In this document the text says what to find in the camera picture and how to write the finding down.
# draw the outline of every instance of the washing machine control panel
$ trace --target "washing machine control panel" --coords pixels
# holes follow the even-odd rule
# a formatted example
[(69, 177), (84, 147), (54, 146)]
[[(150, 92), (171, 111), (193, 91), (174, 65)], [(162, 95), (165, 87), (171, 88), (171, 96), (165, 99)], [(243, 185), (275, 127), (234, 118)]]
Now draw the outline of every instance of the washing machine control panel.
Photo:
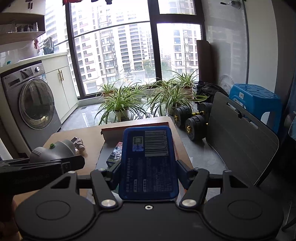
[(45, 70), (43, 64), (40, 63), (9, 74), (3, 77), (2, 81), (5, 85), (6, 91), (9, 91), (24, 81), (33, 78), (40, 78), (40, 76), (44, 74)]

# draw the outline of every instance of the shelf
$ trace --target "shelf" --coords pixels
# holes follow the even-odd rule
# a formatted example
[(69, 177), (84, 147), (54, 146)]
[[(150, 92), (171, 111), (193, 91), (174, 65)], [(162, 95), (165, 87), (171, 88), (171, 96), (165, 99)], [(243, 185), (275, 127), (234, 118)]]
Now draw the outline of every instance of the shelf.
[(15, 32), (0, 34), (0, 45), (34, 40), (45, 32)]
[(0, 12), (0, 25), (12, 24), (12, 22), (30, 25), (37, 22), (39, 30), (45, 31), (44, 15), (21, 12)]

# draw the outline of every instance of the silver screw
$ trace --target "silver screw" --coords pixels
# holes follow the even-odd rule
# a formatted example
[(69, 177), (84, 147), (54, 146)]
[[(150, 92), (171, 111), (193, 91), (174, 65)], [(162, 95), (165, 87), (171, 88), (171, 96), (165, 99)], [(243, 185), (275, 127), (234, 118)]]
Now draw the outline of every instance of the silver screw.
[(153, 206), (152, 206), (152, 205), (146, 205), (146, 206), (145, 206), (145, 209), (146, 209), (146, 210), (151, 210), (151, 209), (153, 209)]
[(103, 207), (113, 207), (116, 205), (116, 202), (112, 199), (105, 199), (101, 202)]
[(193, 199), (185, 199), (183, 200), (182, 205), (185, 207), (193, 207), (196, 205), (196, 201)]

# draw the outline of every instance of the dumbbell plate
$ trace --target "dumbbell plate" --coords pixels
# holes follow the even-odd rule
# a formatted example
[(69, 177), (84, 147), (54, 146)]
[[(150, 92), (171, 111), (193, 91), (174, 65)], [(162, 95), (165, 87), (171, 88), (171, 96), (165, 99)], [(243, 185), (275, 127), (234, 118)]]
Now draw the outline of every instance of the dumbbell plate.
[(202, 111), (204, 112), (203, 117), (204, 117), (206, 123), (209, 122), (211, 110), (212, 110), (212, 103), (204, 102), (204, 103), (201, 103), (198, 106), (198, 111), (199, 112), (202, 112)]
[(174, 110), (175, 124), (179, 128), (184, 126), (185, 121), (190, 117), (192, 117), (192, 111), (186, 105), (180, 106)]
[(185, 131), (190, 140), (202, 140), (207, 133), (207, 124), (201, 115), (192, 116), (185, 122)]

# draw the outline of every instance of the tree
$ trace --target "tree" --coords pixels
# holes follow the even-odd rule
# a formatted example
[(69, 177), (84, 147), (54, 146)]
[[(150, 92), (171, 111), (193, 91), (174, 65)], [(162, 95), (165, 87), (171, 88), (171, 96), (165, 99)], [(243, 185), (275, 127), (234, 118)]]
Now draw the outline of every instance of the tree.
[(144, 60), (143, 66), (148, 77), (152, 77), (153, 75), (155, 75), (155, 71), (150, 67), (150, 60)]
[(170, 58), (165, 57), (162, 58), (161, 61), (161, 73), (163, 80), (169, 80), (173, 77), (173, 72), (169, 71), (172, 70), (172, 67), (170, 65)]

